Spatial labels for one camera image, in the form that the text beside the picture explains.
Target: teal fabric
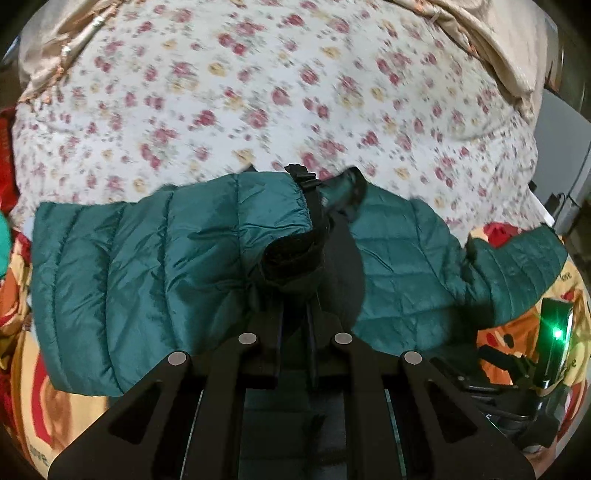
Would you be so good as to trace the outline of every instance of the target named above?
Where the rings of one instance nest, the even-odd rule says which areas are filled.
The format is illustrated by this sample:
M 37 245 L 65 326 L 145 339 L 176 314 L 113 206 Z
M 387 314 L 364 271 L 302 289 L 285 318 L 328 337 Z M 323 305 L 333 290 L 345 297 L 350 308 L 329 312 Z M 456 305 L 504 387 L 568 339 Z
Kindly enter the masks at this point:
M 426 203 L 371 185 L 351 231 L 365 272 L 353 332 L 394 355 L 465 342 L 476 329 L 517 318 L 554 283 L 567 257 L 546 226 L 500 248 L 470 239 L 464 249 Z
M 286 174 L 225 176 L 136 204 L 42 204 L 31 288 L 52 383 L 119 396 L 171 351 L 240 333 L 259 255 L 309 229 Z
M 10 227 L 3 214 L 0 213 L 0 278 L 6 276 L 6 270 L 10 262 L 10 250 L 12 249 L 12 236 Z
M 325 205 L 331 189 L 343 195 L 343 184 L 325 187 Z M 353 331 L 384 352 L 465 340 L 519 316 L 566 260 L 548 228 L 463 249 L 425 203 L 371 185 L 357 213 L 365 297 Z M 203 352 L 243 331 L 265 247 L 310 229 L 300 189 L 281 173 L 230 175 L 136 204 L 42 204 L 33 311 L 54 386 L 121 395 L 171 351 Z

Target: black gripper frame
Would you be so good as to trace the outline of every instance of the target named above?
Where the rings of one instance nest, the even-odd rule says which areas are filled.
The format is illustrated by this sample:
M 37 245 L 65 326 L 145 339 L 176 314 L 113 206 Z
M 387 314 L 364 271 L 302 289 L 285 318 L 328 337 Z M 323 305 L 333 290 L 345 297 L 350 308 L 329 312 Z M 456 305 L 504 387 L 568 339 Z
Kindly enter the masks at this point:
M 237 479 L 245 391 L 277 386 L 283 305 L 254 316 L 247 332 L 256 337 L 164 358 L 58 455 L 48 480 Z M 344 394 L 343 480 L 535 479 L 521 452 L 420 354 L 375 352 L 316 297 L 303 316 L 310 387 Z

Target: floral pattern fabric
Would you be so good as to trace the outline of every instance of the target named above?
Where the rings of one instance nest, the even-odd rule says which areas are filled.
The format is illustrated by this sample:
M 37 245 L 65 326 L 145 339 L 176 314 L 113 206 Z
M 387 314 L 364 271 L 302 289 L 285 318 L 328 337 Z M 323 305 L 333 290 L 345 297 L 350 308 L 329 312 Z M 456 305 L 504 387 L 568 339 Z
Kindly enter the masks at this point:
M 18 108 L 17 224 L 42 201 L 137 201 L 290 163 L 321 179 L 357 166 L 461 241 L 540 222 L 531 128 L 481 62 L 387 2 L 130 2 L 49 94 Z

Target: jacket sleeve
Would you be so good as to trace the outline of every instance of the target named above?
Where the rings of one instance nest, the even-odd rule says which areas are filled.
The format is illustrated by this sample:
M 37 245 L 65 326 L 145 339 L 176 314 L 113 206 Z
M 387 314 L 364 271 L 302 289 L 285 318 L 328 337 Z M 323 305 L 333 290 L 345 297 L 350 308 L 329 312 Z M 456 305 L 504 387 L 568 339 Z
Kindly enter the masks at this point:
M 474 327 L 502 325 L 538 302 L 560 274 L 567 252 L 548 226 L 523 232 L 502 247 L 470 238 L 460 247 L 424 202 L 411 201 L 425 256 Z
M 484 328 L 519 317 L 554 283 L 567 256 L 564 245 L 547 225 L 523 232 L 499 248 L 481 239 L 468 240 L 462 268 L 468 282 L 468 306 L 480 310 L 480 291 L 484 289 L 491 304 L 488 315 L 482 312 L 482 320 L 488 324 Z

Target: red fabric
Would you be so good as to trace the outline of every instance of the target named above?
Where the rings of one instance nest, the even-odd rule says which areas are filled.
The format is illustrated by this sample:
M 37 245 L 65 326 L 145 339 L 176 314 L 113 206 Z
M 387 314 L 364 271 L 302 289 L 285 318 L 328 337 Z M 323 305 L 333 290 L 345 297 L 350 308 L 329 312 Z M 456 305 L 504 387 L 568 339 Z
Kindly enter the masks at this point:
M 520 233 L 521 228 L 508 223 L 492 222 L 484 227 L 484 234 L 488 237 L 488 242 L 495 248 L 503 246 L 509 239 Z
M 0 422 L 16 429 L 14 413 L 12 411 L 12 397 L 10 393 L 10 370 L 4 372 L 0 369 Z
M 31 393 L 31 415 L 33 416 L 33 427 L 35 434 L 46 444 L 51 445 L 51 436 L 45 427 L 45 420 L 43 420 L 43 407 L 41 406 L 41 387 L 47 378 L 47 370 L 41 354 L 37 357 L 37 364 L 35 365 L 35 373 L 33 376 L 33 392 Z
M 0 211 L 4 215 L 10 213 L 18 200 L 10 133 L 15 112 L 14 107 L 6 108 L 0 112 Z

